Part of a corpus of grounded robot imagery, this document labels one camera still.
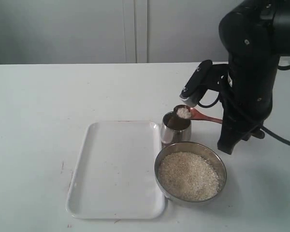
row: stainless steel cup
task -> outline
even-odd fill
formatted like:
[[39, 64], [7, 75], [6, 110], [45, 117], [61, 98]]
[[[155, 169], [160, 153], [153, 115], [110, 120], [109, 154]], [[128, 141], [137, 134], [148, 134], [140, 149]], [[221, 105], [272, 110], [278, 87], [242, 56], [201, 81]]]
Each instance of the stainless steel cup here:
[[191, 138], [191, 121], [174, 114], [168, 112], [162, 119], [160, 137], [164, 145], [190, 141]]

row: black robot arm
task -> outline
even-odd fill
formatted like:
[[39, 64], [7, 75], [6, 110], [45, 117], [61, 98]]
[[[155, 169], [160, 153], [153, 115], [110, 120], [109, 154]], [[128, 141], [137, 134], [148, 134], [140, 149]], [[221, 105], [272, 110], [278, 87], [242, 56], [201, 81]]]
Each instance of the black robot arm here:
[[208, 89], [219, 92], [224, 114], [218, 149], [231, 154], [240, 140], [263, 138], [260, 129], [273, 136], [263, 122], [272, 110], [280, 56], [290, 56], [290, 0], [246, 0], [222, 19], [219, 35], [229, 65], [204, 61], [180, 97], [194, 107]]

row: metal bowl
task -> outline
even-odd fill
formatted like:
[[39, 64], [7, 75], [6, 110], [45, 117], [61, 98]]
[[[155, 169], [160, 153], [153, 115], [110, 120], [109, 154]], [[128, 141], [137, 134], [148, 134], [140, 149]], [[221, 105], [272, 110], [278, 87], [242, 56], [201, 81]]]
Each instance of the metal bowl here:
[[[162, 160], [166, 156], [172, 153], [176, 153], [176, 152], [190, 152], [190, 153], [197, 154], [201, 156], [203, 159], [207, 160], [212, 165], [212, 167], [217, 172], [218, 181], [219, 181], [218, 191], [215, 196], [204, 201], [190, 202], [190, 201], [182, 200], [176, 196], [173, 196], [170, 193], [168, 193], [168, 191], [166, 191], [166, 189], [161, 185], [159, 181], [158, 169], [160, 167]], [[208, 147], [198, 144], [198, 143], [193, 143], [193, 142], [180, 142], [180, 143], [171, 144], [159, 152], [155, 161], [155, 177], [156, 177], [156, 182], [159, 188], [164, 193], [167, 199], [183, 206], [194, 206], [194, 205], [202, 205], [204, 203], [208, 203], [212, 201], [216, 196], [219, 195], [219, 193], [223, 190], [226, 184], [227, 171], [220, 157]]]

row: table surface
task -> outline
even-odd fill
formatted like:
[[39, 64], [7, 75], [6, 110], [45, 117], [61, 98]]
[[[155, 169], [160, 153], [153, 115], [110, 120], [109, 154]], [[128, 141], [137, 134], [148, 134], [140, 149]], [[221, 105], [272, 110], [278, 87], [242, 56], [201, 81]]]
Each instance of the table surface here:
[[[0, 66], [0, 232], [290, 231], [290, 147], [266, 136], [217, 150], [220, 125], [193, 122], [192, 140], [221, 156], [228, 180], [212, 204], [168, 203], [154, 220], [79, 220], [65, 210], [87, 127], [151, 120], [180, 104], [197, 63]], [[217, 93], [209, 92], [203, 103]], [[221, 117], [220, 105], [202, 110]], [[290, 71], [278, 72], [265, 125], [290, 139]]]

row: uncooked rice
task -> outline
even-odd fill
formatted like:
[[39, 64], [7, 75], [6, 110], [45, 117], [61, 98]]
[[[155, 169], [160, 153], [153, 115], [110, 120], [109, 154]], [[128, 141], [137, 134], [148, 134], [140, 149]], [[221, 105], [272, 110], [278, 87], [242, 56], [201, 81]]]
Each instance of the uncooked rice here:
[[204, 201], [217, 194], [218, 175], [201, 156], [177, 152], [166, 156], [158, 170], [161, 185], [184, 201]]
[[176, 113], [179, 117], [185, 119], [191, 118], [192, 116], [191, 112], [187, 108], [179, 108]]

